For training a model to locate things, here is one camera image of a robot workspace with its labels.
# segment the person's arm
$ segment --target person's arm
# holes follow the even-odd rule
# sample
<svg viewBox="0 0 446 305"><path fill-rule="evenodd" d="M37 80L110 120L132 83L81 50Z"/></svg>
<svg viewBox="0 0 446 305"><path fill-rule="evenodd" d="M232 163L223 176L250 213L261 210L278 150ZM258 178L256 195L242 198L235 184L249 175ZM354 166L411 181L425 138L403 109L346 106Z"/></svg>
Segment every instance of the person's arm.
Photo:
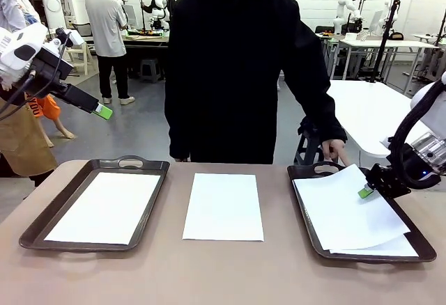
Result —
<svg viewBox="0 0 446 305"><path fill-rule="evenodd" d="M170 155L177 161L190 156L189 97L187 79L183 72L187 65L187 22L181 9L171 21L168 65L166 72L166 101L164 112L170 126Z"/></svg>
<svg viewBox="0 0 446 305"><path fill-rule="evenodd" d="M121 30L127 29L127 17L124 14L122 5L116 1L116 20Z"/></svg>
<svg viewBox="0 0 446 305"><path fill-rule="evenodd" d="M142 8L142 10L144 10L148 14L151 14L152 11L153 11L152 6L146 6L145 4L142 4L141 8Z"/></svg>
<svg viewBox="0 0 446 305"><path fill-rule="evenodd" d="M321 141L347 136L335 116L335 101L327 94L330 79L321 49L321 41L300 19L298 3L286 0L285 49L282 69L285 81L308 118L320 132Z"/></svg>
<svg viewBox="0 0 446 305"><path fill-rule="evenodd" d="M0 0L1 8L12 32L26 27L25 17L17 0Z"/></svg>

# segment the sheet of paper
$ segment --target sheet of paper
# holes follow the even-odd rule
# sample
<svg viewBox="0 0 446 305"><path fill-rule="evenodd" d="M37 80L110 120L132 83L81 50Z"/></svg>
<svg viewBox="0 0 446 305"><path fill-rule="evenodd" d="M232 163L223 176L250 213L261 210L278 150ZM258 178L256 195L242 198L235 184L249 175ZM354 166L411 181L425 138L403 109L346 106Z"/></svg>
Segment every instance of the sheet of paper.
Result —
<svg viewBox="0 0 446 305"><path fill-rule="evenodd" d="M349 255L372 255L372 256L414 256L418 257L417 252L406 239L404 235L397 239L390 240L378 246L366 249L340 249L330 250L331 254L349 254Z"/></svg>
<svg viewBox="0 0 446 305"><path fill-rule="evenodd" d="M183 239L263 241L256 176L195 174Z"/></svg>
<svg viewBox="0 0 446 305"><path fill-rule="evenodd" d="M324 250L370 248L410 231L377 191L359 197L366 183L356 165L325 178L295 180Z"/></svg>
<svg viewBox="0 0 446 305"><path fill-rule="evenodd" d="M45 240L129 244L159 175L99 173Z"/></svg>

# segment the gray t-shirt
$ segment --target gray t-shirt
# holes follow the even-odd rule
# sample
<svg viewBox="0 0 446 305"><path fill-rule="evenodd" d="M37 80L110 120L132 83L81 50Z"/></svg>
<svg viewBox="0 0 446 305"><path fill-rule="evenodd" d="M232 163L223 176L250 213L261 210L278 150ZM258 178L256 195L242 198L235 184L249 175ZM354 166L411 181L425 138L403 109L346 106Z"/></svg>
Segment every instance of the gray t-shirt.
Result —
<svg viewBox="0 0 446 305"><path fill-rule="evenodd" d="M98 56L124 56L121 27L127 24L123 9L117 0L85 0L93 40Z"/></svg>

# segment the brown table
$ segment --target brown table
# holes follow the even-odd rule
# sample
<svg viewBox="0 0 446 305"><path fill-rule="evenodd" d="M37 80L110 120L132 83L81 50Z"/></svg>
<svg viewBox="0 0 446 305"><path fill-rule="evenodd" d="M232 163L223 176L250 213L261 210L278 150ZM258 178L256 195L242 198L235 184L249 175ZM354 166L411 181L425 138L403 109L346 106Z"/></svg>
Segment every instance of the brown table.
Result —
<svg viewBox="0 0 446 305"><path fill-rule="evenodd" d="M130 253L22 249L18 239L84 164L67 162L0 225L2 305L444 304L445 229L417 199L399 202L438 252L422 265L363 265L312 250L286 168L173 164ZM265 242L182 240L195 173L256 174Z"/></svg>

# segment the finger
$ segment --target finger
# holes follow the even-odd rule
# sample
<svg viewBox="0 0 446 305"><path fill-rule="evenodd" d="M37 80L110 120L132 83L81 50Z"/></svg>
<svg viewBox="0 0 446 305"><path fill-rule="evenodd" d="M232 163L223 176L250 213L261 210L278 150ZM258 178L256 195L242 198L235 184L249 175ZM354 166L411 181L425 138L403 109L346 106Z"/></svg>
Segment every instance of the finger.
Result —
<svg viewBox="0 0 446 305"><path fill-rule="evenodd" d="M345 167L352 165L350 159L347 156L347 152L344 148L341 148L340 150L338 150L338 155L339 155L339 158L341 159L342 163L345 165Z"/></svg>
<svg viewBox="0 0 446 305"><path fill-rule="evenodd" d="M323 157L326 160L331 160L332 158L330 157L330 144L328 142L323 142L322 143L322 152L323 152Z"/></svg>

